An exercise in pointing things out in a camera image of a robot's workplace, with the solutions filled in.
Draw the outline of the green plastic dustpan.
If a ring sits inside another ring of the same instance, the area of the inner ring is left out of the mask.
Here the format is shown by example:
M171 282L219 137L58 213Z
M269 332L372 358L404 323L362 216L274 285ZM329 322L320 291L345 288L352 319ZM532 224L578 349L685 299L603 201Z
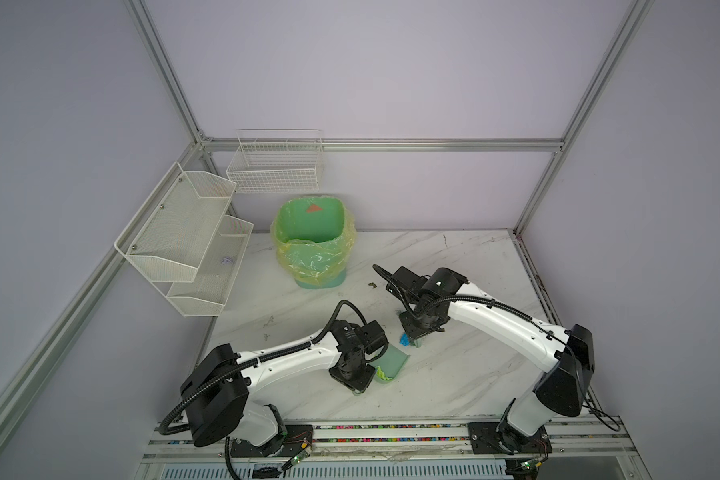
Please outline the green plastic dustpan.
M377 367L381 367L385 371L385 373L388 376L393 377L394 380L399 375L399 373L407 363L408 359L409 356L405 352L396 348L394 345L390 345L382 356L370 363L370 365L375 368L374 380L380 382L376 379Z

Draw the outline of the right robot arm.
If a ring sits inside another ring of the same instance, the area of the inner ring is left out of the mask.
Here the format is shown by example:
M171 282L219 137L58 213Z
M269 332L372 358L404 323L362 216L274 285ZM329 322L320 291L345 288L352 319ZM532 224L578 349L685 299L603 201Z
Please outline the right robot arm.
M587 401L595 355L586 327L566 329L537 319L446 267L429 276L406 267L393 273L378 264L373 269L402 303L398 318L410 342L442 332L450 321L461 322L512 348L540 370L538 379L503 412L492 435L496 449L518 454L553 417L573 418L583 410L610 430L621 430L613 416Z

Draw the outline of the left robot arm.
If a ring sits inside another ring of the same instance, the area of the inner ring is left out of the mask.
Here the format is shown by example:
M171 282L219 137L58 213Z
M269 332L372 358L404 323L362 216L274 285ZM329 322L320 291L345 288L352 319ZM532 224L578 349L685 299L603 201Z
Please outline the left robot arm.
M341 300L325 326L302 339L257 351L236 352L229 343L213 348L181 384L180 402L157 431L162 436L188 431L197 448L239 441L261 456L273 456L293 436L277 407L257 398L262 390L324 371L362 394L376 375L372 363L388 347L379 322L367 321L353 303Z

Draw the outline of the lower white mesh shelf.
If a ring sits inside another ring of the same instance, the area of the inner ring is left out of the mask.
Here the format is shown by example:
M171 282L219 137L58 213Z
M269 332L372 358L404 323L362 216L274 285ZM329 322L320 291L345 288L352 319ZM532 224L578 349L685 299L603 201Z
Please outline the lower white mesh shelf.
M226 307L254 224L224 215L192 283L174 283L168 301L184 317L214 317Z

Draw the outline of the white mesh shelf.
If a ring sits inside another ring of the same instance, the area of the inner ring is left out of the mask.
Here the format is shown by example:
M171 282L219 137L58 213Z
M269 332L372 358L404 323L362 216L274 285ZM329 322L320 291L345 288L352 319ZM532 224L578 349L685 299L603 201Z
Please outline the white mesh shelf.
M192 283L174 283L168 301L184 317L214 317L226 307L254 224L224 215Z
M174 163L114 243L151 283L195 280L235 183Z

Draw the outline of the upper white mesh shelf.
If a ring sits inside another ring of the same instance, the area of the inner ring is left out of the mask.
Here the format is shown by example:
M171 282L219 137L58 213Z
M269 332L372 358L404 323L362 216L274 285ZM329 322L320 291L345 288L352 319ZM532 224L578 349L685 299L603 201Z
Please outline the upper white mesh shelf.
M151 283L195 280L235 183L174 163L114 243Z

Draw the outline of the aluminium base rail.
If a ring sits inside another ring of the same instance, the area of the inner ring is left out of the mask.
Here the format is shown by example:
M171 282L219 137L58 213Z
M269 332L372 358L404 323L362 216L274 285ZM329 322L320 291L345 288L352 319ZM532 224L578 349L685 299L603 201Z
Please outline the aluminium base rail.
M648 479L624 426L592 416L555 419L515 455L493 452L477 418L315 421L274 457L241 443L196 448L182 433L153 435L138 479Z

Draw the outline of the aluminium frame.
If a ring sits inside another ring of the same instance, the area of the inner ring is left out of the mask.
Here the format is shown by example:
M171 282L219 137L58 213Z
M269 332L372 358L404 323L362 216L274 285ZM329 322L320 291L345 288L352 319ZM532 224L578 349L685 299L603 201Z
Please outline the aluminium frame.
M577 106L575 113L560 139L533 138L472 138L472 139L328 139L323 142L328 152L490 152L490 151L548 151L553 157L545 167L528 204L522 210L513 232L522 232L530 223L552 179L561 168L581 129L592 113L602 92L611 80L618 62L623 58L629 43L634 39L652 7L650 1L630 3L603 59ZM192 160L213 151L228 151L237 141L222 138L205 138L189 110L189 104L179 85L166 50L155 27L149 9L143 1L125 4L135 29L166 87L171 102L178 111L182 124L192 139L182 152L178 164L185 166ZM112 247L94 273L83 284L70 304L62 312L47 335L30 355L0 395L0 454L26 418L38 396L55 374L80 334L87 326L92 309L111 285L125 256Z

